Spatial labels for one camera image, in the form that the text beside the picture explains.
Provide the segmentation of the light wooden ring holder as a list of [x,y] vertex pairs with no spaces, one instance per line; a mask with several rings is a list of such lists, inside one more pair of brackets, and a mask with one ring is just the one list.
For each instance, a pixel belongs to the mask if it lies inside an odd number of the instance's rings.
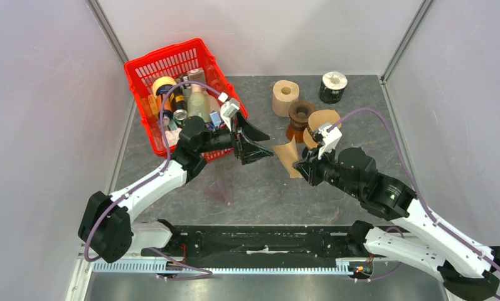
[[304,129],[303,141],[308,149],[315,149],[319,144],[314,140],[308,128]]

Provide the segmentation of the brown paper coffee filter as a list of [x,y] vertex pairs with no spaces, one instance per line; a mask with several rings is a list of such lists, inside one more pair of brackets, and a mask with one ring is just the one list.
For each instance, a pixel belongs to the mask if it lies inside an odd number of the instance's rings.
[[317,110],[309,116],[307,120],[308,133],[313,134],[320,126],[324,124],[334,124],[341,116],[337,111],[331,109]]

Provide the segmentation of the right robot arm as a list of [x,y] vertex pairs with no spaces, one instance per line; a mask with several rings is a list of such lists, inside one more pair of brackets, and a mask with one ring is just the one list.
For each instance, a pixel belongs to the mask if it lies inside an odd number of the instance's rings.
[[376,161],[355,147],[320,154],[304,149],[293,164],[311,185],[321,182],[357,199],[370,214],[411,232],[422,241],[391,236],[381,228],[356,221],[348,232],[346,249],[353,256],[382,255],[428,273],[463,300],[497,297],[500,246],[470,239],[429,208],[423,208],[413,189],[378,172]]

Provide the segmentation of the red plastic basket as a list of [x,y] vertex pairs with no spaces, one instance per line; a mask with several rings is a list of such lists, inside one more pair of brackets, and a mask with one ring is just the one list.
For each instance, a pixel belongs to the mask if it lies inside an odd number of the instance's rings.
[[152,95],[151,86],[158,78],[177,78],[196,68],[204,69],[207,85],[237,100],[240,99],[218,66],[216,58],[199,38],[160,48],[124,64],[129,90],[134,96],[141,124],[153,153],[158,157],[166,157],[166,149],[162,143],[158,119],[148,101],[148,96]]

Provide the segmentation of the dark wooden ring holder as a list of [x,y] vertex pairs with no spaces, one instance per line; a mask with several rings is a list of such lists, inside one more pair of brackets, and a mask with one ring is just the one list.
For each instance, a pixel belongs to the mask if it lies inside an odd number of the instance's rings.
[[310,115],[315,111],[316,108],[313,104],[304,100],[298,100],[290,105],[288,116],[293,122],[306,124]]

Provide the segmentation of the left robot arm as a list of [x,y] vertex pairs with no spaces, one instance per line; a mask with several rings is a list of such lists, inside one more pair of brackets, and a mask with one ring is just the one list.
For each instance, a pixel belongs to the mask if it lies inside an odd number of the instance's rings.
[[97,191],[88,200],[78,237],[84,242],[88,262],[103,259],[113,263],[131,250],[158,249],[166,256],[175,255],[181,240],[166,221],[141,226],[135,222],[150,205],[167,193],[196,178],[207,164],[203,153],[233,149],[243,165],[251,164],[273,152],[260,145],[270,136],[252,125],[240,112],[229,126],[210,131],[200,117],[185,120],[174,152],[161,166],[119,191]]

